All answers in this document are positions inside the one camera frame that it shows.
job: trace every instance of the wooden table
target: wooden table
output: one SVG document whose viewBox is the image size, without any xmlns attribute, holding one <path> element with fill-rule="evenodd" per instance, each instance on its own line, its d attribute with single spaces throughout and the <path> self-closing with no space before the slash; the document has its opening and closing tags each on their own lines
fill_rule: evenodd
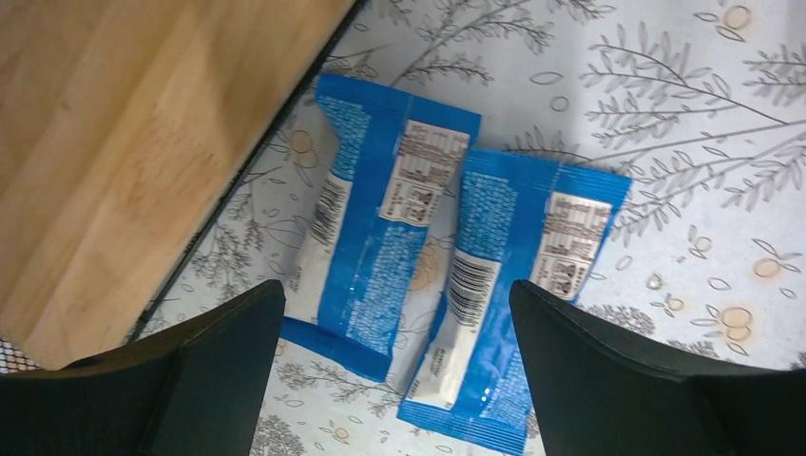
<svg viewBox="0 0 806 456">
<path fill-rule="evenodd" d="M 119 345 L 352 4 L 0 3 L 0 336 Z"/>
</svg>

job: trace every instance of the barcode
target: barcode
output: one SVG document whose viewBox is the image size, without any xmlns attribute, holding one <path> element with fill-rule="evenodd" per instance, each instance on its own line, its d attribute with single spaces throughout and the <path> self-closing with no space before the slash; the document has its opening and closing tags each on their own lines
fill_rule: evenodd
<svg viewBox="0 0 806 456">
<path fill-rule="evenodd" d="M 322 243 L 332 245 L 336 237 L 336 226 L 341 220 L 341 211 L 344 210 L 346 191 L 343 187 L 328 179 L 322 187 L 322 194 L 317 202 L 314 212 L 314 225 L 311 226 L 311 236 Z"/>
<path fill-rule="evenodd" d="M 495 271 L 472 263 L 460 256 L 453 257 L 448 302 L 451 312 L 462 326 L 478 327 L 487 308 L 487 298 Z"/>
<path fill-rule="evenodd" d="M 431 361 L 431 373 L 435 376 L 439 376 L 439 372 L 442 371 L 442 364 L 445 362 L 445 349 L 442 347 L 437 347 L 433 354 L 433 359 Z"/>
<path fill-rule="evenodd" d="M 288 282 L 288 288 L 294 293 L 299 292 L 299 281 L 302 280 L 302 266 L 294 268 L 294 273 L 291 274 L 291 280 Z"/>
<path fill-rule="evenodd" d="M 412 387 L 409 389 L 409 399 L 413 399 L 417 395 L 417 390 L 420 388 L 420 381 L 415 379 L 412 382 Z"/>
</svg>

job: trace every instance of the white tablecloth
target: white tablecloth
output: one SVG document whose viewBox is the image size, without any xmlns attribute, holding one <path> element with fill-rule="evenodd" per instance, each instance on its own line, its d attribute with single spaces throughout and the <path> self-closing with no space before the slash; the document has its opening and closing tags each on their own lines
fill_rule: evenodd
<svg viewBox="0 0 806 456">
<path fill-rule="evenodd" d="M 584 308 L 685 350 L 789 369 L 806 364 L 804 17 L 799 0 L 375 0 L 324 69 L 479 112 L 481 146 L 632 176 Z M 312 93 L 148 332 L 288 273 L 336 150 Z M 395 419 L 455 204 L 431 229 L 387 381 L 281 341 L 253 454 L 497 454 Z M 543 454 L 534 421 L 529 435 L 527 454 Z"/>
</svg>

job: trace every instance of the branch pattern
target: branch pattern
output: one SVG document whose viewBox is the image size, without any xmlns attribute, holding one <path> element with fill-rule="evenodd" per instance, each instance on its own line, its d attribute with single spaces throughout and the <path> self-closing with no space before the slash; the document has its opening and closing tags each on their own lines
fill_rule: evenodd
<svg viewBox="0 0 806 456">
<path fill-rule="evenodd" d="M 601 43 L 589 47 L 600 54 L 603 67 L 588 64 L 590 71 L 580 79 L 585 87 L 607 81 L 604 93 L 622 90 L 619 103 L 615 95 L 600 100 L 599 109 L 586 112 L 590 122 L 601 121 L 604 132 L 594 137 L 605 147 L 618 150 L 627 143 L 641 143 L 648 138 L 662 139 L 682 116 L 707 114 L 716 118 L 721 112 L 744 109 L 777 124 L 786 124 L 733 98 L 731 87 L 708 66 L 688 68 L 691 45 L 675 49 L 668 32 L 658 43 L 649 39 L 646 24 L 639 26 L 638 48 L 627 44 L 626 30 L 617 27 L 617 42 L 602 36 Z M 691 107 L 686 103 L 700 103 Z M 659 110 L 673 103 L 674 108 Z"/>
<path fill-rule="evenodd" d="M 374 395 L 381 394 L 376 401 L 368 401 L 370 405 L 368 410 L 378 418 L 385 416 L 390 409 L 396 408 L 403 396 L 388 382 L 364 383 L 354 379 L 345 370 L 325 366 L 317 361 L 311 362 L 311 369 L 314 373 L 308 373 L 301 364 L 284 363 L 278 369 L 279 381 L 291 390 L 318 388 L 322 384 L 325 388 L 336 388 L 330 395 L 334 401 L 344 404 L 352 404 L 359 397 L 370 399 Z"/>
<path fill-rule="evenodd" d="M 797 354 L 797 361 L 790 363 L 789 369 L 806 369 L 806 351 L 800 351 Z"/>
<path fill-rule="evenodd" d="M 375 81 L 378 77 L 378 72 L 374 66 L 370 65 L 370 59 L 373 57 L 373 54 L 385 47 L 385 45 L 371 47 L 347 55 L 331 54 L 325 58 L 321 72 L 341 74 L 362 81 Z M 313 80 L 305 89 L 305 93 L 302 96 L 302 105 L 311 106 L 317 103 L 314 98 L 317 81 L 318 78 Z"/>
<path fill-rule="evenodd" d="M 249 456 L 302 456 L 305 446 L 286 422 L 276 415 L 258 418 Z"/>
<path fill-rule="evenodd" d="M 273 251 L 264 255 L 263 261 L 275 276 L 284 276 L 283 266 L 275 259 L 279 257 L 277 249 L 280 246 L 299 248 L 308 229 L 309 222 L 302 216 L 281 218 L 279 209 L 258 210 L 254 194 L 256 182 L 285 185 L 285 180 L 274 175 L 286 166 L 294 168 L 303 184 L 313 186 L 309 172 L 319 165 L 319 157 L 310 135 L 303 130 L 290 133 L 280 130 L 263 147 L 266 152 L 278 154 L 280 165 L 252 170 L 243 177 L 238 193 L 228 201 L 207 235 L 209 244 L 200 247 L 190 260 L 196 277 L 206 279 L 207 287 L 220 290 L 219 302 L 252 288 L 253 252 L 262 254 L 267 243 Z M 289 198 L 296 198 L 296 195 L 289 195 Z"/>
<path fill-rule="evenodd" d="M 681 209 L 691 203 L 695 191 L 707 192 L 712 189 L 721 189 L 729 173 L 745 165 L 766 169 L 757 171 L 758 180 L 756 181 L 742 179 L 744 188 L 724 187 L 724 191 L 730 194 L 730 197 L 722 207 L 730 204 L 740 205 L 744 201 L 746 209 L 752 211 L 758 203 L 759 197 L 761 200 L 770 201 L 775 192 L 786 187 L 787 182 L 792 182 L 795 189 L 800 190 L 802 170 L 799 163 L 806 163 L 806 159 L 803 159 L 804 146 L 797 143 L 803 141 L 806 141 L 806 131 L 765 149 L 755 156 L 743 158 L 732 158 L 715 147 L 704 146 L 703 149 L 706 152 L 719 158 L 700 164 L 694 164 L 684 152 L 675 151 L 678 157 L 673 158 L 676 160 L 673 162 L 678 165 L 674 170 L 671 170 L 659 159 L 653 159 L 654 165 L 649 168 L 649 177 L 640 177 L 636 181 L 645 185 L 659 185 L 659 188 L 665 186 L 666 193 L 659 196 L 651 191 L 639 190 L 638 193 L 643 200 L 636 202 L 631 198 L 624 205 L 624 210 L 613 224 L 611 238 L 615 240 L 621 237 L 626 245 L 632 235 L 642 236 L 650 221 L 654 221 L 658 230 L 662 231 L 663 227 L 669 223 L 669 214 L 681 218 Z M 787 160 L 784 162 L 766 160 L 768 156 L 787 158 Z M 624 170 L 625 174 L 646 176 L 646 172 L 640 166 L 626 164 L 629 167 Z M 707 175 L 702 176 L 702 170 L 706 170 Z"/>
<path fill-rule="evenodd" d="M 616 10 L 610 5 L 599 5 L 597 0 L 547 0 L 546 5 L 551 12 L 566 10 L 571 19 L 580 24 L 603 19 L 607 14 Z"/>
<path fill-rule="evenodd" d="M 714 350 L 714 343 L 710 340 L 700 340 L 691 343 L 681 342 L 679 340 L 667 340 L 666 343 L 669 346 L 678 350 L 683 350 L 684 352 L 694 353 L 700 356 L 708 356 L 709 358 L 713 359 L 720 359 L 717 351 Z"/>
<path fill-rule="evenodd" d="M 780 52 L 759 51 L 759 60 L 743 62 L 757 75 L 744 85 L 755 87 L 757 97 L 772 98 L 773 106 L 788 107 L 801 98 L 806 100 L 806 43 L 801 43 L 800 50 L 797 53 L 781 45 Z"/>
<path fill-rule="evenodd" d="M 412 9 L 406 8 L 403 5 L 411 0 L 379 0 L 376 2 L 369 2 L 370 8 L 377 6 L 378 17 L 385 19 L 387 17 L 392 19 L 392 23 L 397 25 L 405 24 L 406 27 L 412 26 Z"/>
<path fill-rule="evenodd" d="M 554 38 L 548 31 L 550 22 L 538 25 L 531 12 L 523 5 L 529 0 L 438 0 L 435 2 L 439 18 L 423 16 L 417 34 L 428 44 L 423 52 L 392 80 L 392 86 L 400 81 L 424 82 L 433 74 L 457 74 L 469 81 L 469 74 L 477 77 L 483 85 L 492 81 L 492 76 L 480 64 L 480 58 L 462 54 L 460 65 L 447 66 L 438 56 L 441 48 L 449 43 L 518 36 L 534 54 L 541 54 Z"/>
<path fill-rule="evenodd" d="M 547 140 L 537 125 L 532 127 L 532 131 L 524 133 L 523 137 L 515 137 L 515 145 L 507 144 L 505 150 L 508 152 L 520 152 L 542 159 L 556 160 L 558 162 L 589 162 L 590 159 L 579 153 L 579 144 L 570 147 L 563 141 L 563 131 L 557 130 Z"/>
</svg>

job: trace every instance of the blue snack wrapper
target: blue snack wrapper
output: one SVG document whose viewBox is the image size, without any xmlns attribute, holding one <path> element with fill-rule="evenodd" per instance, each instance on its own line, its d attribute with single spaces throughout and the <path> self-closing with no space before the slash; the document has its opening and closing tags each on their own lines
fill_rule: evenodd
<svg viewBox="0 0 806 456">
<path fill-rule="evenodd" d="M 335 74 L 316 98 L 339 148 L 285 283 L 281 336 L 382 382 L 432 214 L 481 116 Z"/>
<path fill-rule="evenodd" d="M 398 418 L 523 453 L 532 404 L 509 288 L 529 278 L 573 302 L 630 183 L 556 161 L 471 150 L 451 270 Z"/>
</svg>

